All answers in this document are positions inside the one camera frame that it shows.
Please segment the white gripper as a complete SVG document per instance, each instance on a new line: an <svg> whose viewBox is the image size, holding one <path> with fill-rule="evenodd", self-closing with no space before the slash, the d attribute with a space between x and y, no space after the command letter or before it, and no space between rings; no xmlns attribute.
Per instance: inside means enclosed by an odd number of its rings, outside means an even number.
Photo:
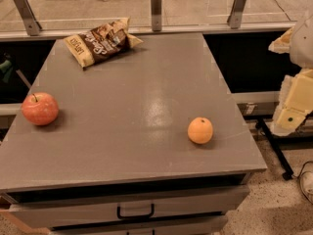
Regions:
<svg viewBox="0 0 313 235"><path fill-rule="evenodd" d="M294 28L272 41L268 50L290 52L291 61L302 67L296 76L285 76L270 124L273 134L288 136L313 112L313 15L306 14Z"/></svg>

